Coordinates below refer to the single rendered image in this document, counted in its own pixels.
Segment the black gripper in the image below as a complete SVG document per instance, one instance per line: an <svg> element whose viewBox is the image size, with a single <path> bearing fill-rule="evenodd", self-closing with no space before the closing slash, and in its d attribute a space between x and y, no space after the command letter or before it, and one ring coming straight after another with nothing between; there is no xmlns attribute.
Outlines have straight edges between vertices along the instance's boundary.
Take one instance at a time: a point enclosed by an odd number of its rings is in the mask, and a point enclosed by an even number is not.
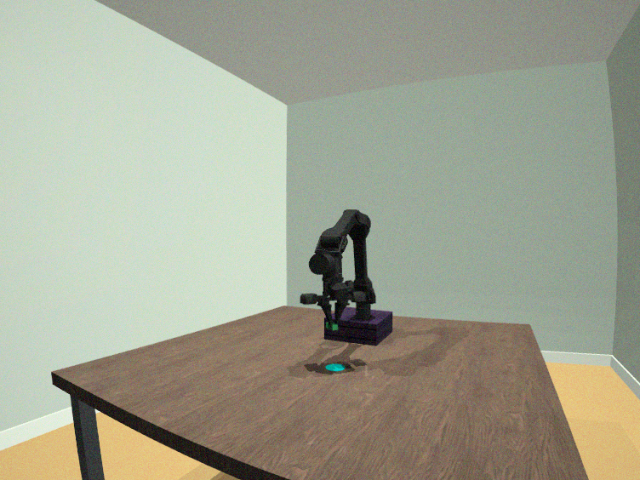
<svg viewBox="0 0 640 480"><path fill-rule="evenodd" d="M329 304L329 301L332 299L328 296L324 296L324 284L326 279L328 279L328 282L333 282L333 283L344 281L342 274L324 274L322 277L323 295L317 296L316 294L302 294L300 296L300 303L316 304L318 302L317 305L322 307L323 312L328 320L329 326L332 327L333 325L332 313L331 313L332 304ZM335 324L337 324L338 326L339 326L340 319L344 309L346 308L346 306L350 305L350 303L348 303L348 300L366 301L365 292L359 291L359 292L349 293L348 298L338 299L337 302L334 303Z"/></svg>

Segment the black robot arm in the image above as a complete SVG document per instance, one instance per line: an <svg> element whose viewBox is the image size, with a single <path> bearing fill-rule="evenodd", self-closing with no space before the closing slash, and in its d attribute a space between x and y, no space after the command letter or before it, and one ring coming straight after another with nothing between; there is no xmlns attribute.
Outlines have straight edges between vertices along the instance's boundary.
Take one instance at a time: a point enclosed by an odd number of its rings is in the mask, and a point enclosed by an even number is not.
<svg viewBox="0 0 640 480"><path fill-rule="evenodd" d="M369 320L370 304L375 304L375 293L368 277L366 238L370 232L371 219L357 209L346 209L334 227L320 236L315 253L309 261L311 272L317 275L341 274L342 253L348 244L347 235L353 241L355 281L333 283L325 280L324 296L332 300L348 298L349 293L364 291L366 301L357 302L356 315L352 319Z"/></svg>

